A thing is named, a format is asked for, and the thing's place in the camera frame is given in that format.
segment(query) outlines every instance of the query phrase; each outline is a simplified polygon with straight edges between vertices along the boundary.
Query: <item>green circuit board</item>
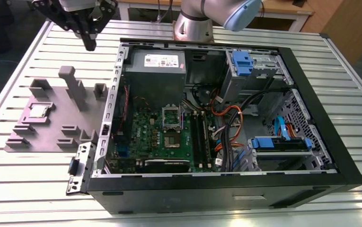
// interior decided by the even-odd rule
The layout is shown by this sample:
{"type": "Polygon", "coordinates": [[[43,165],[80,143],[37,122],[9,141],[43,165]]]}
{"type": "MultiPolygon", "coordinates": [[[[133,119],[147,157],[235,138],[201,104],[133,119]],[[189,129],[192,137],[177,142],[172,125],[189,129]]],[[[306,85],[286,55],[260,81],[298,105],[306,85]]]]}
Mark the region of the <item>green circuit board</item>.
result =
{"type": "Polygon", "coordinates": [[[137,159],[180,159],[189,161],[191,172],[212,172],[211,166],[199,166],[193,162],[191,135],[191,113],[177,118],[176,111],[165,112],[164,123],[177,124],[181,130],[163,130],[161,112],[139,111],[132,116],[131,142],[128,157],[109,161],[113,172],[133,173],[137,159]]]}
{"type": "MultiPolygon", "coordinates": [[[[165,118],[165,123],[177,123],[177,116],[165,118]]],[[[184,158],[192,164],[192,145],[189,133],[189,114],[184,114],[184,128],[180,133],[175,131],[163,131],[163,119],[159,112],[137,112],[133,115],[132,138],[128,147],[131,158],[184,158]],[[173,139],[172,135],[177,134],[179,138],[173,139]],[[177,148],[165,147],[167,143],[179,144],[177,148]]]]}

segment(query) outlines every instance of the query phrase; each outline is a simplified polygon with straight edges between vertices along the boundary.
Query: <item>ram slot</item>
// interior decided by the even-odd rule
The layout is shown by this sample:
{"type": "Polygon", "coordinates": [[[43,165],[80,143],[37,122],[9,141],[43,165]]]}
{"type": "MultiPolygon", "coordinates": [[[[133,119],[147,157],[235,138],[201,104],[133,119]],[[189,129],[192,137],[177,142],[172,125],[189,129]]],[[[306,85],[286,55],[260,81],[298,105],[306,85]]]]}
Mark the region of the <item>ram slot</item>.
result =
{"type": "Polygon", "coordinates": [[[200,124],[199,122],[199,115],[192,116],[191,120],[191,138],[192,138],[192,149],[193,149],[193,164],[195,167],[197,168],[201,166],[201,139],[200,136],[203,132],[199,130],[200,129],[200,124]]]}

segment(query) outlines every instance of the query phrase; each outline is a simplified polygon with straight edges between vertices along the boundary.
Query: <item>floor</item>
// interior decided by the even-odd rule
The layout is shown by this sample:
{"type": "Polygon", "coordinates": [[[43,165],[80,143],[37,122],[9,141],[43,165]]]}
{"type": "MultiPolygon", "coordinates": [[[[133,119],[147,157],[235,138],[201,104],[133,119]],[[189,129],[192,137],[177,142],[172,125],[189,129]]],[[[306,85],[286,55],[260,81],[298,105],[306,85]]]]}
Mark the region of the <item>floor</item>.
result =
{"type": "MultiPolygon", "coordinates": [[[[12,49],[7,53],[0,54],[0,91],[45,19],[37,11],[29,10],[24,1],[13,1],[11,9],[15,23],[5,28],[5,31],[12,42],[12,49]]],[[[129,14],[131,18],[139,17],[140,20],[155,19],[155,12],[151,11],[140,12],[133,10],[129,14]]],[[[354,68],[362,78],[362,58],[354,65],[354,68]]]]}

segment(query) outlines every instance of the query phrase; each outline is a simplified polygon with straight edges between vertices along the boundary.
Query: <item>blue plastic latch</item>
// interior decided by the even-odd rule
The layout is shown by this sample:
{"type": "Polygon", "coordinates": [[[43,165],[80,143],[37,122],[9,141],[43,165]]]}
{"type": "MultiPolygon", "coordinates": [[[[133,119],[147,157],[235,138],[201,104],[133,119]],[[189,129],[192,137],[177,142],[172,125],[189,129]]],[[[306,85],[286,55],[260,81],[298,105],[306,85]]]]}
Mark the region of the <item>blue plastic latch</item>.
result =
{"type": "Polygon", "coordinates": [[[312,142],[311,142],[311,140],[308,138],[304,139],[304,143],[306,143],[307,149],[311,150],[312,142]]]}
{"type": "Polygon", "coordinates": [[[287,135],[284,120],[283,120],[283,118],[280,116],[275,118],[275,125],[274,125],[274,129],[275,129],[274,133],[275,133],[275,135],[278,135],[279,128],[280,128],[282,137],[286,140],[290,140],[290,136],[287,135]]]}
{"type": "Polygon", "coordinates": [[[260,148],[274,148],[274,142],[271,141],[271,138],[256,138],[257,144],[260,148]]]}
{"type": "Polygon", "coordinates": [[[236,75],[245,77],[251,75],[253,60],[247,51],[232,51],[232,62],[236,67],[236,75]]]}
{"type": "Polygon", "coordinates": [[[257,148],[259,144],[257,144],[257,139],[251,139],[252,142],[252,148],[257,148]]]}

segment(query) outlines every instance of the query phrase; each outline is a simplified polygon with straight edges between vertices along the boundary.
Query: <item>aluminum table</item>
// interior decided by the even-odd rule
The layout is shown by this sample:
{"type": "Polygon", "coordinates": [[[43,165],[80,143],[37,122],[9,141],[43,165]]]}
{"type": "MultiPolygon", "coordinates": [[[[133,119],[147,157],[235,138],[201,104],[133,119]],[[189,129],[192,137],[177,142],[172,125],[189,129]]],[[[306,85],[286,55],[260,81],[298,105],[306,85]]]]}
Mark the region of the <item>aluminum table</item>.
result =
{"type": "MultiPolygon", "coordinates": [[[[77,226],[362,226],[362,186],[280,210],[109,215],[91,196],[65,196],[72,153],[7,153],[4,143],[19,120],[33,79],[57,78],[76,68],[84,86],[108,83],[120,37],[172,39],[171,24],[111,21],[87,52],[81,40],[45,22],[0,94],[0,225],[77,226]]],[[[318,34],[213,29],[215,42],[290,47],[362,173],[362,81],[334,44],[318,34]]]]}

